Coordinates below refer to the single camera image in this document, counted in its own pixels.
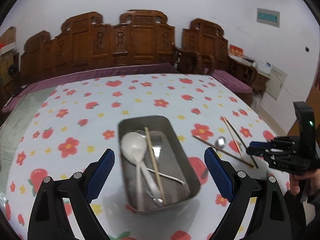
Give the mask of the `dark brown chopstick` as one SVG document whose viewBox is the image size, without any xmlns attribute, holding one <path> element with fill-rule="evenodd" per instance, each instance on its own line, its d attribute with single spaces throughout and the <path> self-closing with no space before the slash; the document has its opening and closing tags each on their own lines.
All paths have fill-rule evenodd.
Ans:
<svg viewBox="0 0 320 240">
<path fill-rule="evenodd" d="M 240 134 L 236 131 L 236 129 L 232 126 L 232 124 L 225 118 L 228 126 L 232 129 L 232 131 L 234 132 L 234 134 L 238 137 L 238 139 L 240 140 L 240 142 L 242 143 L 242 145 L 244 146 L 244 148 L 247 150 L 247 145 L 245 144 L 245 142 L 243 141 L 242 137 L 240 136 Z M 256 160 L 253 158 L 253 156 L 250 155 L 250 158 L 252 159 L 255 167 L 258 169 L 259 166 L 256 162 Z"/>
<path fill-rule="evenodd" d="M 212 147 L 213 149 L 215 149 L 215 150 L 217 150 L 217 151 L 220 151 L 220 152 L 222 152 L 222 153 L 224 153 L 224 154 L 228 155 L 229 157 L 232 157 L 232 158 L 234 158 L 234 159 L 236 159 L 236 160 L 238 160 L 238 161 L 240 161 L 240 162 L 242 162 L 242 163 L 246 164 L 247 166 L 249 166 L 249 167 L 251 167 L 251 168 L 253 168 L 253 167 L 254 167 L 254 165 L 253 165 L 253 164 L 248 163 L 248 162 L 246 162 L 245 160 L 242 160 L 241 158 L 238 158 L 238 157 L 236 157 L 236 156 L 234 156 L 234 155 L 232 155 L 232 154 L 228 153 L 227 151 L 225 151 L 225 150 L 223 150 L 223 149 L 221 149 L 221 148 L 218 148 L 218 147 L 214 146 L 213 144 L 211 144 L 211 143 L 210 143 L 210 142 L 208 142 L 208 141 L 205 141 L 205 140 L 203 140 L 203 139 L 201 139 L 201 138 L 199 138 L 199 137 L 196 137 L 196 136 L 194 136 L 194 135 L 192 135 L 192 137 L 193 137 L 193 138 L 195 138 L 195 139 L 197 139 L 198 141 L 200 141 L 200 142 L 202 142 L 202 143 L 204 143 L 204 144 L 206 144 L 206 145 L 208 145 L 208 146 Z"/>
</svg>

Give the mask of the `light wooden chopstick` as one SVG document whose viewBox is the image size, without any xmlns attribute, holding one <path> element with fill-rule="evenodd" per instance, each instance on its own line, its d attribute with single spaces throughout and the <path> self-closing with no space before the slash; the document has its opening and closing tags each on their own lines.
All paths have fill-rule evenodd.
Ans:
<svg viewBox="0 0 320 240">
<path fill-rule="evenodd" d="M 225 123 L 225 125 L 226 125 L 226 127 L 227 127 L 227 129 L 228 129 L 228 131 L 229 131 L 229 134 L 230 134 L 232 140 L 234 141 L 234 144 L 235 144 L 235 146 L 236 146 L 236 148 L 237 148 L 237 150 L 238 150 L 238 152 L 239 152 L 239 154 L 240 154 L 241 159 L 243 160 L 242 151 L 241 151 L 241 149 L 240 149 L 240 146 L 239 146 L 239 144 L 237 143 L 236 139 L 234 138 L 234 136 L 233 136 L 233 134 L 232 134 L 232 132 L 231 132 L 231 129 L 229 128 L 229 126 L 228 126 L 228 124 L 227 124 L 227 120 L 226 120 L 226 118 L 225 118 L 224 116 L 222 117 L 222 120 L 223 120 L 223 122 Z"/>
<path fill-rule="evenodd" d="M 157 180 L 157 184 L 160 190 L 160 194 L 161 194 L 161 199 L 163 200 L 164 205 L 167 204 L 167 200 L 164 194 L 164 189 L 163 189 L 163 185 L 162 185 L 162 181 L 158 172 L 158 166 L 157 166 L 157 162 L 156 162 L 156 157 L 152 148 L 152 143 L 151 143 L 151 137 L 150 137 L 150 133 L 149 133 L 149 129 L 147 127 L 144 127 L 145 133 L 146 133 L 146 140 L 148 143 L 148 148 L 149 148 L 149 154 L 150 154 L 150 158 L 152 161 L 152 165 L 153 165 L 153 169 L 155 171 L 155 177 Z"/>
</svg>

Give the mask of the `white plastic fork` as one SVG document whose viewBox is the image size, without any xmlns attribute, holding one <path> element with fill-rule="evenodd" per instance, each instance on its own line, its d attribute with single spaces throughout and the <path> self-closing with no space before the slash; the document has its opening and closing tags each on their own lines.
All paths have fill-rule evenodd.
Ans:
<svg viewBox="0 0 320 240">
<path fill-rule="evenodd" d="M 151 169 L 151 168 L 148 168 L 148 167 L 147 167 L 146 169 L 147 169 L 148 171 L 156 174 L 156 171 L 155 171 L 155 170 L 153 170 L 153 169 Z M 180 179 L 178 179 L 178 178 L 176 178 L 176 177 L 173 177 L 173 176 L 170 176 L 170 175 L 161 173 L 161 172 L 158 172 L 158 174 L 159 174 L 160 176 L 164 177 L 164 178 L 168 178 L 168 179 L 174 180 L 174 181 L 180 183 L 182 186 L 186 186 L 186 183 L 185 183 L 183 180 L 180 180 Z"/>
</svg>

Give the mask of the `large steel spoon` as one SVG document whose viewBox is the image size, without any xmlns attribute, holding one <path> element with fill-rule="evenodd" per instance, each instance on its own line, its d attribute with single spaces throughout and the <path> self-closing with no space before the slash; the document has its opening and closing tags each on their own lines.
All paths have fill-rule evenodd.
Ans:
<svg viewBox="0 0 320 240">
<path fill-rule="evenodd" d="M 163 199 L 161 198 L 161 193 L 158 188 L 158 185 L 155 182 L 154 178 L 152 177 L 150 171 L 147 169 L 146 164 L 144 163 L 145 155 L 146 155 L 146 153 L 148 153 L 148 150 L 149 150 L 148 141 L 146 139 L 145 132 L 142 130 L 136 130 L 136 133 L 138 133 L 141 137 L 144 138 L 144 141 L 146 144 L 146 150 L 144 153 L 144 157 L 142 158 L 142 161 L 140 162 L 140 167 L 141 167 L 142 173 L 144 175 L 144 178 L 146 179 L 146 183 L 148 185 L 149 191 L 150 191 L 148 193 L 148 195 L 153 199 L 153 202 L 157 206 L 163 206 L 164 203 L 163 203 Z"/>
</svg>

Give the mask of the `small steel spoon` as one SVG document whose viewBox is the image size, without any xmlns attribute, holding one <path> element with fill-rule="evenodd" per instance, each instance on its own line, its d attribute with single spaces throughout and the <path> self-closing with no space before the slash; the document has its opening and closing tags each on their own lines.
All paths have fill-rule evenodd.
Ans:
<svg viewBox="0 0 320 240">
<path fill-rule="evenodd" d="M 203 141 L 204 144 L 214 148 L 215 150 L 221 150 L 224 148 L 225 144 L 226 144 L 226 138 L 224 136 L 220 136 L 216 139 L 215 144 L 212 144 L 208 141 Z M 205 179 L 208 176 L 208 168 L 206 167 L 206 169 L 202 172 L 201 174 L 201 179 Z"/>
</svg>

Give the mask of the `strawberry flower tablecloth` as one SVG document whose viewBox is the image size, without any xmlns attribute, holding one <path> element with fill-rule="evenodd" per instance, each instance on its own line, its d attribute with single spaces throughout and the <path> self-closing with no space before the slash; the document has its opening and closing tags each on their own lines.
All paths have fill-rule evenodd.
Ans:
<svg viewBox="0 0 320 240">
<path fill-rule="evenodd" d="M 210 76 L 127 75 L 65 83 L 38 95 L 26 96 L 1 132 L 1 147 L 10 150 L 3 163 L 2 209 L 22 239 L 41 180 L 67 179 L 100 158 L 107 148 L 119 155 L 118 124 L 140 116 L 166 117 L 189 158 L 200 191 L 186 206 L 151 215 L 129 206 L 117 159 L 92 209 L 112 239 L 208 239 L 228 207 L 203 162 L 206 142 L 227 140 L 226 159 L 250 176 L 275 176 L 289 188 L 286 173 L 270 169 L 262 160 L 250 168 L 234 159 L 236 149 L 225 126 L 228 120 L 243 141 L 264 141 L 274 132 L 243 101 Z"/>
</svg>

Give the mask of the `white plastic spoon in tray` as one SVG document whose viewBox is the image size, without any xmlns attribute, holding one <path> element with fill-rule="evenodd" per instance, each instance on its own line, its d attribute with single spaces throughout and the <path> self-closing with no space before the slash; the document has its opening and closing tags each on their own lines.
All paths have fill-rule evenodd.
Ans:
<svg viewBox="0 0 320 240">
<path fill-rule="evenodd" d="M 146 183 L 147 183 L 148 188 L 151 192 L 151 195 L 154 199 L 154 202 L 158 206 L 163 206 L 164 203 L 163 203 L 163 200 L 161 199 L 161 194 L 160 194 L 160 190 L 159 190 L 157 183 L 155 182 L 155 180 L 151 176 L 151 173 L 146 169 L 147 167 L 144 164 L 144 161 L 140 161 L 139 165 L 140 165 L 141 171 L 144 175 L 144 178 L 146 179 Z"/>
</svg>

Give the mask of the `steel tray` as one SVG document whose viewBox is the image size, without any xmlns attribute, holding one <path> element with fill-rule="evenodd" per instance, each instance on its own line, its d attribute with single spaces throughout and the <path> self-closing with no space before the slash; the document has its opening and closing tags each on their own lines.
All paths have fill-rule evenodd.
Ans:
<svg viewBox="0 0 320 240">
<path fill-rule="evenodd" d="M 157 206 L 153 202 L 153 199 L 148 195 L 150 191 L 146 183 L 146 179 L 141 171 L 144 210 L 139 211 L 137 210 L 136 201 L 136 166 L 123 156 L 120 147 L 120 141 L 126 133 L 136 132 L 136 130 L 142 130 L 145 132 L 144 127 L 149 129 L 150 137 L 152 135 L 161 136 L 163 148 L 160 158 L 156 160 L 158 171 L 183 180 L 186 183 L 186 186 L 182 186 L 180 183 L 174 180 L 160 176 L 167 204 L 163 206 Z M 174 205 L 189 201 L 199 193 L 201 188 L 200 181 L 197 178 L 197 175 L 193 170 L 185 151 L 180 145 L 169 119 L 160 115 L 124 119 L 118 124 L 118 136 L 121 168 L 126 196 L 129 204 L 136 212 L 151 213 L 164 210 Z M 149 151 L 145 155 L 144 163 L 148 168 L 153 169 Z"/>
</svg>

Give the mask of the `wooden side table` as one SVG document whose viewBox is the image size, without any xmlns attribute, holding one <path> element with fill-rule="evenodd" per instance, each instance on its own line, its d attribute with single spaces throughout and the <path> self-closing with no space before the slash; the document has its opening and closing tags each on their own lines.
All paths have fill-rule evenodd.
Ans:
<svg viewBox="0 0 320 240">
<path fill-rule="evenodd" d="M 229 74 L 251 87 L 254 93 L 258 93 L 263 97 L 266 91 L 266 84 L 270 80 L 270 76 L 259 70 L 257 67 L 254 67 L 243 58 L 229 55 L 228 59 Z"/>
</svg>

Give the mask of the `steel fork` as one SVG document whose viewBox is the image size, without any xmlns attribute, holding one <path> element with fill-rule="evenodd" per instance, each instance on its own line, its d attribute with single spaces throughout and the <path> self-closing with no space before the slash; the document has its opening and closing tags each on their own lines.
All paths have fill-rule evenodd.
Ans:
<svg viewBox="0 0 320 240">
<path fill-rule="evenodd" d="M 151 136 L 151 147 L 153 149 L 153 153 L 156 157 L 156 160 L 158 160 L 160 158 L 161 155 L 161 151 L 163 148 L 163 143 L 161 140 L 161 136 L 159 135 L 152 135 Z"/>
</svg>

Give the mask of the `white router box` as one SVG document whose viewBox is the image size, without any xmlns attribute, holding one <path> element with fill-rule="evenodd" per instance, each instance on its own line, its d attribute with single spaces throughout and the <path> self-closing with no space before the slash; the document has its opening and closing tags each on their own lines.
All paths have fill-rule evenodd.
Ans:
<svg viewBox="0 0 320 240">
<path fill-rule="evenodd" d="M 261 71 L 261 72 L 264 72 L 265 74 L 269 74 L 270 71 L 271 71 L 271 67 L 272 67 L 272 64 L 266 62 L 266 61 L 261 61 L 259 60 L 257 62 L 257 68 Z"/>
</svg>

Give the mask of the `red calendar card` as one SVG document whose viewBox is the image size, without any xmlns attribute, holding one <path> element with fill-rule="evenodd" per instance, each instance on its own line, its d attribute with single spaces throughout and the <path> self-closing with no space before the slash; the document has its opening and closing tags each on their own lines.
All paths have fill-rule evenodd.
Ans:
<svg viewBox="0 0 320 240">
<path fill-rule="evenodd" d="M 229 54 L 236 57 L 243 57 L 244 51 L 242 48 L 234 46 L 232 44 L 229 45 Z"/>
</svg>

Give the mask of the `purple bench cushion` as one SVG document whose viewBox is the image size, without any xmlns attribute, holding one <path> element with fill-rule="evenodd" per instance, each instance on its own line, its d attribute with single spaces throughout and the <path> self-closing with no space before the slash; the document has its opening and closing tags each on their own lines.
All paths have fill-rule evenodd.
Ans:
<svg viewBox="0 0 320 240">
<path fill-rule="evenodd" d="M 104 69 L 88 70 L 63 76 L 52 77 L 27 85 L 27 87 L 9 99 L 2 107 L 2 113 L 9 113 L 14 110 L 20 99 L 27 94 L 38 92 L 43 89 L 56 87 L 66 83 L 97 79 L 102 77 L 133 75 L 133 74 L 178 74 L 178 71 L 169 63 L 145 64 L 136 66 L 121 66 Z"/>
</svg>

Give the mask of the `carved wooden sofa bench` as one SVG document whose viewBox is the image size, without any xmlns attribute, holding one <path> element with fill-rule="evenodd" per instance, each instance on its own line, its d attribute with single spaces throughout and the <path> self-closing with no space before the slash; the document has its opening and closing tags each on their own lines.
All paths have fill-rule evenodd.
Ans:
<svg viewBox="0 0 320 240">
<path fill-rule="evenodd" d="M 161 11 L 138 9 L 123 13 L 116 25 L 95 11 L 70 17 L 56 37 L 43 30 L 26 41 L 21 79 L 28 85 L 93 69 L 174 64 L 175 28 L 167 20 Z"/>
</svg>

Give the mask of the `wall electrical panel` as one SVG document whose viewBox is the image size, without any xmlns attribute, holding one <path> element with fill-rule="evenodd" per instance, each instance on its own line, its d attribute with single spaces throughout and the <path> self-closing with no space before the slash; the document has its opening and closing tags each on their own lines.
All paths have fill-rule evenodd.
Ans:
<svg viewBox="0 0 320 240">
<path fill-rule="evenodd" d="M 267 9 L 257 9 L 257 22 L 271 25 L 279 28 L 280 26 L 280 12 Z"/>
</svg>

